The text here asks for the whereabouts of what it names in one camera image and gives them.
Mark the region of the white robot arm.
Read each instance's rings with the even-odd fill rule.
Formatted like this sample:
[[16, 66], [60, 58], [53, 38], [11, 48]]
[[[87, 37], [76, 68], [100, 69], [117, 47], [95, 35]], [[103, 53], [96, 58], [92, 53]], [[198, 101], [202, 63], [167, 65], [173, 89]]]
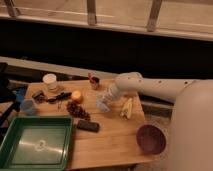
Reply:
[[213, 171], [213, 79], [151, 79], [138, 72], [118, 74], [103, 91], [108, 103], [128, 91], [174, 104], [168, 171]]

